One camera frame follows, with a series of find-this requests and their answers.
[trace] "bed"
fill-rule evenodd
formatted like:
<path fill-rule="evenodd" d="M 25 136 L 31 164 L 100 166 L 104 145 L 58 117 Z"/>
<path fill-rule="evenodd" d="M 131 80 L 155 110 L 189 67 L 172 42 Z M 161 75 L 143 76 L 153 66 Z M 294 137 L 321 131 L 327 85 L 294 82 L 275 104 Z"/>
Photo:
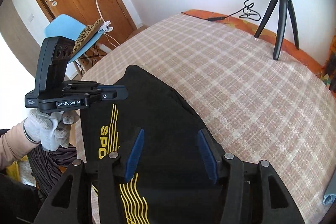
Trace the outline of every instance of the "bed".
<path fill-rule="evenodd" d="M 320 65 L 302 51 L 297 59 L 287 53 L 290 42 L 274 61 L 271 32 L 261 36 L 269 36 L 265 42 L 237 27 L 252 30 L 250 23 L 202 20 L 210 14 L 217 16 L 192 10 L 162 20 L 105 56 L 83 80 L 111 85 L 128 65 L 147 70 L 184 97 L 225 151 L 244 161 L 269 160 L 305 223 L 319 223 L 330 208 L 322 198 L 336 167 L 336 104 L 316 77 Z M 86 161 L 80 123 L 76 142 Z M 95 192 L 92 210 L 99 223 Z"/>

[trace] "leopard print cloth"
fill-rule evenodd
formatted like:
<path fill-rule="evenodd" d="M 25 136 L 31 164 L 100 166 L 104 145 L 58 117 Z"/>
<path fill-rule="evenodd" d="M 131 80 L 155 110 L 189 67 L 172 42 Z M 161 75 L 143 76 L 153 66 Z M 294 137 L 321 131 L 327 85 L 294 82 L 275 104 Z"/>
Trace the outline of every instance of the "leopard print cloth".
<path fill-rule="evenodd" d="M 75 46 L 72 50 L 72 56 L 74 56 L 95 35 L 95 33 L 98 32 L 103 23 L 103 19 L 100 18 L 95 23 L 86 26 L 84 30 L 82 30 L 79 37 L 75 41 Z"/>

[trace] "sleeve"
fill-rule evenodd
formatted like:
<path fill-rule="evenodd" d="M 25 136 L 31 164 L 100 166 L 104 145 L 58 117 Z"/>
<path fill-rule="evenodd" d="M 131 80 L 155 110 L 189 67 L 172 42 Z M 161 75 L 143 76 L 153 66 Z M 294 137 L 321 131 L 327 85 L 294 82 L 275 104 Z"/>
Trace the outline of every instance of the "sleeve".
<path fill-rule="evenodd" d="M 20 160 L 38 144 L 31 143 L 24 132 L 23 122 L 14 126 L 0 138 L 0 170 Z"/>

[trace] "white glove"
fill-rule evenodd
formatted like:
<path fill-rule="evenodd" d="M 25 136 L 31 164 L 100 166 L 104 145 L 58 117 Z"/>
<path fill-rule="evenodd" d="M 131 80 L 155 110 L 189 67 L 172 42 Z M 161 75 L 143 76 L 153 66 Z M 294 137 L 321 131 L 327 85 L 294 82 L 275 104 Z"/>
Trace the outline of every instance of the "white glove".
<path fill-rule="evenodd" d="M 61 145 L 68 147 L 71 124 L 79 120 L 74 110 L 53 112 L 51 115 L 32 109 L 24 121 L 27 138 L 34 143 L 41 142 L 50 151 Z"/>

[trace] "white cable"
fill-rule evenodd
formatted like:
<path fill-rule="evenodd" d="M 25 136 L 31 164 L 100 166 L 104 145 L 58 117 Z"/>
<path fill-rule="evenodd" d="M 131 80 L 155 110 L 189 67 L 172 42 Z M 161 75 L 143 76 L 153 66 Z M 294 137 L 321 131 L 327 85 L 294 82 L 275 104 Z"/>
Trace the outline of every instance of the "white cable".
<path fill-rule="evenodd" d="M 118 41 L 117 40 L 115 40 L 112 36 L 110 36 L 110 35 L 108 35 L 108 34 L 106 34 L 106 33 L 102 33 L 102 34 L 104 34 L 104 35 L 106 35 L 107 36 L 107 40 L 108 40 L 108 42 L 111 44 L 111 45 L 113 45 L 115 48 L 117 48 L 117 46 L 116 45 L 114 45 L 113 43 L 111 43 L 111 41 L 109 40 L 109 38 L 108 37 L 111 37 L 115 42 L 117 42 L 117 44 L 120 46 L 120 44 L 118 43 Z"/>
<path fill-rule="evenodd" d="M 120 46 L 119 42 L 115 40 L 112 36 L 108 35 L 107 33 L 104 33 L 104 34 L 107 35 L 108 37 L 111 37 Z"/>

